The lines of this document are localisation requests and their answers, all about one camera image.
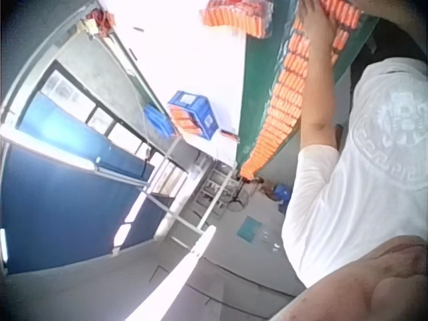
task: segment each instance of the fan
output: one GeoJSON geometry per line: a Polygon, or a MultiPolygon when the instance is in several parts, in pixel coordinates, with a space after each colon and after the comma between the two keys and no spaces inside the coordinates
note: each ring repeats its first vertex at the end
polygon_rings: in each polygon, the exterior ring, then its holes
{"type": "Polygon", "coordinates": [[[237,191],[231,197],[231,200],[227,202],[227,209],[231,212],[240,212],[247,207],[249,201],[248,192],[242,189],[244,182],[241,182],[237,191]]]}

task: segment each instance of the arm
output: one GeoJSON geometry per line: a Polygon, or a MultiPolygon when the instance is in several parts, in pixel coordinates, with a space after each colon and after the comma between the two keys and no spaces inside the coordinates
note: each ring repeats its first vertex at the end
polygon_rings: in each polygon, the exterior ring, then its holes
{"type": "Polygon", "coordinates": [[[337,148],[332,123],[336,102],[331,63],[336,24],[324,13],[320,0],[301,0],[299,16],[310,40],[300,147],[321,144],[337,148]]]}
{"type": "Polygon", "coordinates": [[[365,13],[389,20],[406,31],[427,55],[428,8],[424,1],[418,7],[416,0],[352,0],[365,13]]]}

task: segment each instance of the white t-shirt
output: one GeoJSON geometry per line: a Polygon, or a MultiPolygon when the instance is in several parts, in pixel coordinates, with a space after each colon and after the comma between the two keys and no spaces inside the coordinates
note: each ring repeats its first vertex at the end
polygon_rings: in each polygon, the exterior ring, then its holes
{"type": "Polygon", "coordinates": [[[399,235],[427,239],[427,66],[393,58],[369,66],[354,92],[342,155],[300,151],[282,238],[310,287],[399,235]]]}

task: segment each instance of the green conveyor belt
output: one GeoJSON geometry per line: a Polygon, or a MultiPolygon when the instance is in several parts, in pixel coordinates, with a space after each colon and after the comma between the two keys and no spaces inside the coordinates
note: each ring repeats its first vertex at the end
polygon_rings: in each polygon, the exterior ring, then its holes
{"type": "MultiPolygon", "coordinates": [[[[270,90],[278,76],[278,71],[280,71],[279,65],[284,56],[283,48],[288,40],[294,20],[296,2],[296,0],[275,1],[271,37],[267,39],[247,37],[241,122],[239,125],[240,143],[236,155],[239,166],[249,158],[263,126],[269,107],[270,90]]],[[[362,16],[360,27],[350,36],[334,67],[336,82],[354,61],[377,21],[377,18],[362,16]]],[[[287,142],[286,140],[282,144],[277,153],[287,142]]]]}

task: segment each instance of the blue plastic box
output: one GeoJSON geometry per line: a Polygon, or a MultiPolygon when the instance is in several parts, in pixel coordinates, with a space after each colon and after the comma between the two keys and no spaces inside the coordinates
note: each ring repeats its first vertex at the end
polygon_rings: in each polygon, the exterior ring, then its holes
{"type": "Polygon", "coordinates": [[[207,97],[178,91],[169,101],[169,105],[188,112],[202,130],[201,136],[207,140],[211,140],[216,130],[219,129],[207,97]]]}
{"type": "Polygon", "coordinates": [[[144,108],[144,115],[150,123],[159,130],[165,137],[171,137],[176,134],[174,125],[169,119],[169,117],[161,112],[159,112],[155,107],[150,104],[147,104],[144,108]]]}
{"type": "Polygon", "coordinates": [[[285,203],[290,202],[290,199],[292,198],[292,192],[287,186],[285,186],[285,184],[276,185],[274,189],[274,194],[281,200],[283,200],[285,203]]]}

